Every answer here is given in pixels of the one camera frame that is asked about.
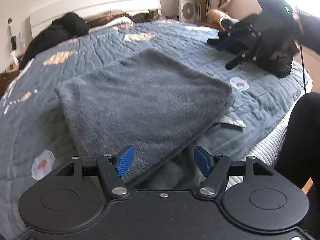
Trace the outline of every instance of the nightstand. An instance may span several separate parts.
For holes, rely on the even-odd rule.
[[[10,73],[4,72],[0,74],[0,98],[4,95],[4,92],[10,85],[11,81],[14,80],[19,73],[20,70],[12,71]]]

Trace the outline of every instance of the gray fleece blanket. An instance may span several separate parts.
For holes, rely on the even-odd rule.
[[[131,184],[225,114],[234,102],[231,91],[222,80],[152,49],[56,89],[83,160],[134,146],[135,158],[124,177]]]

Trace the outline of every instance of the circular pad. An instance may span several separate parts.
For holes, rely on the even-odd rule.
[[[103,210],[104,195],[75,176],[51,176],[34,184],[20,198],[18,209],[26,227],[49,233],[79,230]]]
[[[308,212],[308,198],[283,177],[254,176],[229,188],[222,205],[246,228],[281,231],[299,224]]]
[[[72,207],[78,199],[79,196],[74,191],[56,189],[45,193],[41,198],[41,203],[51,210],[64,210]]]
[[[266,210],[281,208],[287,202],[282,192],[269,188],[255,190],[250,194],[249,199],[256,207]]]

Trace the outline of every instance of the tabby cat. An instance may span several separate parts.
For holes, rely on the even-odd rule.
[[[160,14],[157,10],[149,10],[149,13],[138,13],[131,17],[134,23],[152,22],[160,19]]]

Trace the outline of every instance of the black jacket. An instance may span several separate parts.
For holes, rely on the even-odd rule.
[[[70,12],[55,20],[52,24],[40,32],[29,44],[19,69],[24,69],[29,60],[40,52],[52,48],[59,43],[69,40],[74,36],[88,34],[89,29],[85,21],[79,15]]]

